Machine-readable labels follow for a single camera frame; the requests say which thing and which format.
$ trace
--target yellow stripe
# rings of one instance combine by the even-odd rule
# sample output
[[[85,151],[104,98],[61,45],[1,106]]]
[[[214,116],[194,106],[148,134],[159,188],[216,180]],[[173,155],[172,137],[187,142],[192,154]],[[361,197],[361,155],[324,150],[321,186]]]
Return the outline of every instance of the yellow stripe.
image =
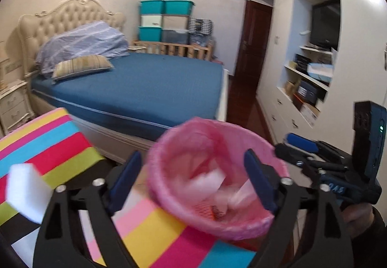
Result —
[[[123,242],[140,268],[149,268],[181,235],[186,225],[161,208],[153,211]],[[105,265],[102,257],[96,261]]]
[[[46,116],[43,116],[42,118],[37,118],[31,123],[27,124],[23,129],[19,131],[15,131],[14,133],[11,133],[10,135],[4,137],[0,140],[0,151],[4,150],[6,147],[8,147],[10,144],[13,144],[15,141],[18,141],[20,138],[28,135],[29,133],[35,131],[36,129],[51,123],[55,119],[58,119],[59,117],[68,115],[67,111],[64,108],[60,108],[56,110],[55,112],[48,114]]]
[[[101,159],[103,157],[94,148],[90,147],[44,174],[42,178],[54,189],[82,173]],[[17,214],[17,211],[8,203],[3,202],[0,204],[0,225],[11,219],[15,214]]]

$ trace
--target striped pillow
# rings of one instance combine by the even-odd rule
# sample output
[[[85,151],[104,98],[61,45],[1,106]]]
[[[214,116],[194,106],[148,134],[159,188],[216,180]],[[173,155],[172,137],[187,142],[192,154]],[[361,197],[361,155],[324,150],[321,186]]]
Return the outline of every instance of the striped pillow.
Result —
[[[88,55],[65,60],[55,66],[52,79],[60,81],[114,68],[105,56]]]

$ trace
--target black and white checkered fabric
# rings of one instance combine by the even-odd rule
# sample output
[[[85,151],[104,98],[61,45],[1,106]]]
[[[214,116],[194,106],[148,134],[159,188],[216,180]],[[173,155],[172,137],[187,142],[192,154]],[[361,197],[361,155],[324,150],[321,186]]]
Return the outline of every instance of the black and white checkered fabric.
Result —
[[[213,23],[208,19],[190,18],[189,31],[190,33],[211,35]]]

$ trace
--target bed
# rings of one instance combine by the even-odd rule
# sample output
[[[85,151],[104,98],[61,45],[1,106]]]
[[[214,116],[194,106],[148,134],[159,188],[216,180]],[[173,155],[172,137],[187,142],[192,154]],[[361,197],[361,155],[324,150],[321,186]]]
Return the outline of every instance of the bed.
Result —
[[[38,115],[65,107],[99,152],[117,162],[135,150],[145,154],[166,129],[194,116],[225,121],[228,71],[209,61],[128,53],[111,59],[115,69],[105,73],[55,85],[39,75],[35,58],[42,45],[98,20],[120,31],[126,21],[97,0],[64,0],[50,12],[20,18],[24,78]]]

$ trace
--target nightstand drawer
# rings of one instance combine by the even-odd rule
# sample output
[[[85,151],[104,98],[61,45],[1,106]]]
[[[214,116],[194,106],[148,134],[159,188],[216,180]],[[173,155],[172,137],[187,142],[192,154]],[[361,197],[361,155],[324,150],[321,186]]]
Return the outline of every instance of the nightstand drawer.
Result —
[[[8,112],[1,115],[3,125],[5,128],[14,126],[24,115],[28,113],[26,104],[24,101],[10,109]]]
[[[0,100],[0,114],[4,114],[24,100],[22,90],[16,90]]]

